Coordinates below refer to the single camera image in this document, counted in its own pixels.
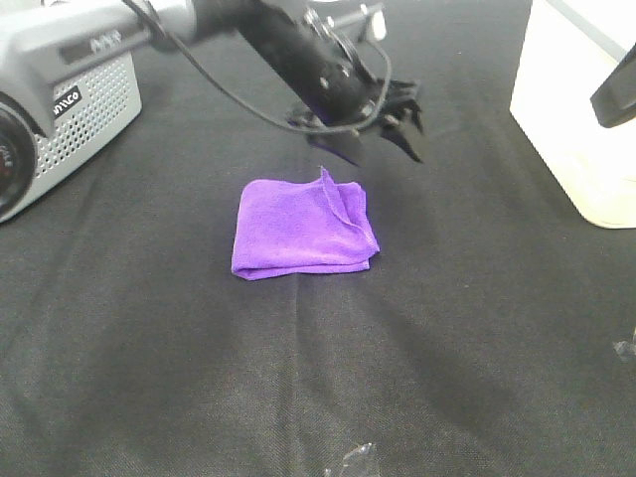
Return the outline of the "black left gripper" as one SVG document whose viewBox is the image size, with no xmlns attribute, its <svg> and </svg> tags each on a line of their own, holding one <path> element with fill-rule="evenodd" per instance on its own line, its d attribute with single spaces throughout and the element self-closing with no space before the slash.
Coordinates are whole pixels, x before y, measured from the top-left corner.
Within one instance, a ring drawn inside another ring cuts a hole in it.
<svg viewBox="0 0 636 477">
<path fill-rule="evenodd" d="M 354 166 L 361 166 L 365 158 L 364 147 L 356 133 L 376 126 L 382 138 L 397 146 L 411 160 L 421 163 L 425 149 L 422 126 L 420 80 L 378 79 L 372 88 L 378 95 L 372 97 L 353 119 L 325 125 L 303 103 L 287 113 L 290 126 L 309 134 L 310 145 L 327 151 Z"/>
</svg>

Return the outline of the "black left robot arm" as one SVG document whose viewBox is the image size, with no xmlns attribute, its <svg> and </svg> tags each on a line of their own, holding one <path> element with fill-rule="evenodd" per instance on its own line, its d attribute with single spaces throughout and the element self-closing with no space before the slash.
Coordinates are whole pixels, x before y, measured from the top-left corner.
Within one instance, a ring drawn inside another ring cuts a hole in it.
<svg viewBox="0 0 636 477">
<path fill-rule="evenodd" d="M 273 1 L 62 2 L 1 20 L 2 219 L 55 188 L 139 113 L 134 50 L 189 56 L 230 33 L 299 98 L 278 128 L 352 164 L 370 131 L 421 160 L 418 83 L 375 76 L 357 50 L 385 37 L 380 4 L 336 18 L 306 8 L 295 19 Z"/>
</svg>

